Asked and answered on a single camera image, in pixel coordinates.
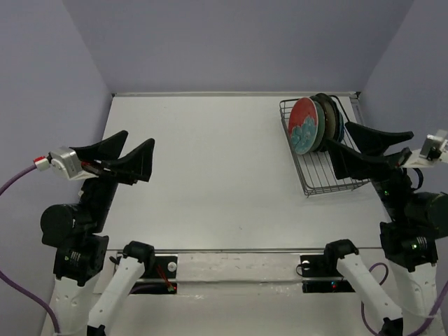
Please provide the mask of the teal scalloped beaded plate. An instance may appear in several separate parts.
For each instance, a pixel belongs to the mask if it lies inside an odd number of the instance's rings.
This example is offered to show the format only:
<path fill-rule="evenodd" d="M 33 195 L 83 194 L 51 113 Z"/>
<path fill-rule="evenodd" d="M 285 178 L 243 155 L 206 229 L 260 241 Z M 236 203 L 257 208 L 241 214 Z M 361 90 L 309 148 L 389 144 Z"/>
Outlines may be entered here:
<path fill-rule="evenodd" d="M 338 109 L 339 109 L 339 139 L 338 141 L 342 143 L 344 141 L 345 137 L 345 126 L 344 122 L 346 121 L 346 112 L 344 110 L 344 107 L 341 105 L 341 103 L 338 103 Z"/>

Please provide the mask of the dark teal blossom plate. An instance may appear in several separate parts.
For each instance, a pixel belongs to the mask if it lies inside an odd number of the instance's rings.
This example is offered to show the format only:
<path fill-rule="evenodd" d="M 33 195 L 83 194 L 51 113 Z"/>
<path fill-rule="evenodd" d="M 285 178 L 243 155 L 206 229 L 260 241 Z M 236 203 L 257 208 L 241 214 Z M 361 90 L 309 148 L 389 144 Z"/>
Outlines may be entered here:
<path fill-rule="evenodd" d="M 325 137 L 326 139 L 333 139 L 333 135 L 335 133 L 335 119 L 333 117 L 333 111 L 327 105 L 325 102 L 323 102 L 325 105 L 325 115 L 326 115 L 326 122 L 325 122 Z"/>

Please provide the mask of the mint green flower plate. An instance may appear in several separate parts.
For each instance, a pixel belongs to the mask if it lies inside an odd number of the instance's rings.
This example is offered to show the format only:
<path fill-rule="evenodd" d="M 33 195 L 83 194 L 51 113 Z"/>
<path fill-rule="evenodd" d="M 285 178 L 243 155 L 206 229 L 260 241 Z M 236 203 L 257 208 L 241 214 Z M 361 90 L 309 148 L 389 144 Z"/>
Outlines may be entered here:
<path fill-rule="evenodd" d="M 316 152 L 320 148 L 321 142 L 323 140 L 323 136 L 325 134 L 326 119 L 325 119 L 325 112 L 322 108 L 322 105 L 315 98 L 312 98 L 311 100 L 314 102 L 314 105 L 316 107 L 317 118 L 318 118 L 316 140 L 312 147 L 312 151 Z"/>

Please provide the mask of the grey rimmed cream plate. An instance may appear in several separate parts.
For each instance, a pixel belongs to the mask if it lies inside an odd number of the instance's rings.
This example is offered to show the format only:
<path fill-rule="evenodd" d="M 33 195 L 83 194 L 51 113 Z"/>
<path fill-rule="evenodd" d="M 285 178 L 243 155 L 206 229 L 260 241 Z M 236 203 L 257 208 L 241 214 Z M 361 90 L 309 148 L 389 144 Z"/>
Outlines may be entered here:
<path fill-rule="evenodd" d="M 335 103 L 333 102 L 333 100 L 325 93 L 318 93 L 316 95 L 318 98 L 322 99 L 327 105 L 329 105 L 329 107 L 332 109 L 332 114 L 333 117 L 335 119 L 335 133 L 333 135 L 333 139 L 336 141 L 340 140 L 340 135 L 341 135 L 341 131 L 340 131 L 340 112 L 337 109 Z"/>

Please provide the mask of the red and blue floral plate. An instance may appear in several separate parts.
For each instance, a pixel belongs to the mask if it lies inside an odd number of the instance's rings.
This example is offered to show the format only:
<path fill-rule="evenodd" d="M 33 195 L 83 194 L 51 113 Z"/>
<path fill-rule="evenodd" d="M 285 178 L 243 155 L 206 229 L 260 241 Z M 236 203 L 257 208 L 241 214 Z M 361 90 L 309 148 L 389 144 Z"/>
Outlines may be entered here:
<path fill-rule="evenodd" d="M 288 133 L 295 153 L 308 153 L 316 141 L 317 132 L 316 106 L 310 98 L 300 98 L 292 107 L 288 121 Z"/>

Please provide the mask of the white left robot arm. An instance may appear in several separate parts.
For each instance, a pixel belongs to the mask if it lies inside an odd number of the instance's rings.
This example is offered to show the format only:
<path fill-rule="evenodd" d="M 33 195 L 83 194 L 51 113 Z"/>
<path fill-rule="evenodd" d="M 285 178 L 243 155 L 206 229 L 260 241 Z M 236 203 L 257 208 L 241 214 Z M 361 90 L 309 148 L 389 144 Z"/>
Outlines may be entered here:
<path fill-rule="evenodd" d="M 55 204 L 41 215 L 42 242 L 55 248 L 56 335 L 107 335 L 118 308 L 140 277 L 155 268 L 153 246 L 131 241 L 118 269 L 96 303 L 92 302 L 106 257 L 109 237 L 102 235 L 116 190 L 149 181 L 155 140 L 149 138 L 127 155 L 122 130 L 85 147 L 61 147 L 35 161 L 69 181 L 82 180 L 75 204 Z"/>

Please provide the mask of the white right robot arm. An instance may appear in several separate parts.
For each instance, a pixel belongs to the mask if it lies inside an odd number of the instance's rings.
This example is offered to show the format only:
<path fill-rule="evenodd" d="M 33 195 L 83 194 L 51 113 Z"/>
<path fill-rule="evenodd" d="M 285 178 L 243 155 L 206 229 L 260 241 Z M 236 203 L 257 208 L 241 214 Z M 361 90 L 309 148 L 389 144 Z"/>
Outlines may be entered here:
<path fill-rule="evenodd" d="M 380 242 L 393 273 L 398 299 L 392 300 L 363 263 L 348 239 L 325 246 L 322 266 L 341 274 L 372 317 L 380 335 L 444 335 L 440 306 L 447 294 L 438 289 L 436 241 L 447 236 L 447 194 L 413 186 L 408 170 L 420 172 L 447 161 L 447 133 L 428 135 L 417 150 L 390 154 L 391 146 L 408 141 L 412 132 L 382 132 L 348 122 L 355 146 L 326 143 L 338 179 L 369 180 L 390 220 L 380 223 Z"/>

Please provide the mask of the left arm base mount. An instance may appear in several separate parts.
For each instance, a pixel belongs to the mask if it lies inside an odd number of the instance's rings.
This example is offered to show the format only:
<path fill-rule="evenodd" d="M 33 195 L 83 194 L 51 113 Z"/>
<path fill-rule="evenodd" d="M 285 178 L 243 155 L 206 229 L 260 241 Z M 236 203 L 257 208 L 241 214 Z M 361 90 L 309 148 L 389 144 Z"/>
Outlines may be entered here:
<path fill-rule="evenodd" d="M 133 285 L 130 294 L 135 295 L 175 295 L 178 284 L 176 280 L 178 256 L 175 254 L 156 254 L 155 264 Z"/>

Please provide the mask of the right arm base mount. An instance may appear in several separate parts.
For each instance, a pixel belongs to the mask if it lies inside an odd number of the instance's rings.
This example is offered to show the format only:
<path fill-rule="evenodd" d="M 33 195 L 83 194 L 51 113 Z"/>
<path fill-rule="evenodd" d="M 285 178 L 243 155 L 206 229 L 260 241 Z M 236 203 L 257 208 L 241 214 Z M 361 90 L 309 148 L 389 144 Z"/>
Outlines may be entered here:
<path fill-rule="evenodd" d="M 295 271 L 302 280 L 302 292 L 305 294 L 355 292 L 351 284 L 328 265 L 323 254 L 301 255 Z"/>

